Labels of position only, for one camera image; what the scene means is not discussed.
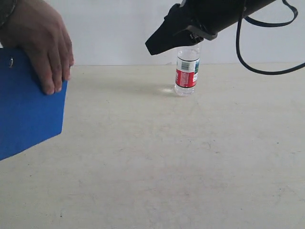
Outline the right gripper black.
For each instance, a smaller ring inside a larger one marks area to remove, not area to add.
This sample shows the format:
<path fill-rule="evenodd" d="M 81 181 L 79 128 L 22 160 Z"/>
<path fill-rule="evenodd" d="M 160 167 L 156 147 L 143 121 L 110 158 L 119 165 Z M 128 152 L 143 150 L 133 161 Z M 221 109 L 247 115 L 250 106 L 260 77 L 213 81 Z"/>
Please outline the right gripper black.
<path fill-rule="evenodd" d="M 195 2 L 184 0 L 169 9 L 163 23 L 145 45 L 150 55 L 158 55 L 174 48 L 194 46 L 204 39 L 211 41 L 216 37 L 217 33 L 207 28 L 207 20 L 202 18 L 202 12 Z"/>

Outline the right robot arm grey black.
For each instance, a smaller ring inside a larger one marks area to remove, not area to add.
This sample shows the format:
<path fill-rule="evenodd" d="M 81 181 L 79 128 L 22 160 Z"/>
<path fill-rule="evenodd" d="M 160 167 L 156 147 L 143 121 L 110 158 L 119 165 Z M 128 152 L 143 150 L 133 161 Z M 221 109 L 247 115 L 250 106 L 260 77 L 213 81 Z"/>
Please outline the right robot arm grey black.
<path fill-rule="evenodd" d="M 161 26 L 145 42 L 150 55 L 214 40 L 218 33 L 270 0 L 183 0 L 174 4 Z"/>

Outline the person's bare hand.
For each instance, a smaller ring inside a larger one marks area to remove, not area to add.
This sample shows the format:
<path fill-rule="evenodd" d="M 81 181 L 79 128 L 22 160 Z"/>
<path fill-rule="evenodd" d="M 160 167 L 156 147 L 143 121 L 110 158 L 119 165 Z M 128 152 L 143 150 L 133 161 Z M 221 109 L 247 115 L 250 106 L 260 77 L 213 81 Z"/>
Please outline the person's bare hand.
<path fill-rule="evenodd" d="M 69 33 L 61 15 L 43 0 L 2 0 L 0 43 L 24 50 L 47 95 L 60 92 L 63 81 L 71 77 Z"/>

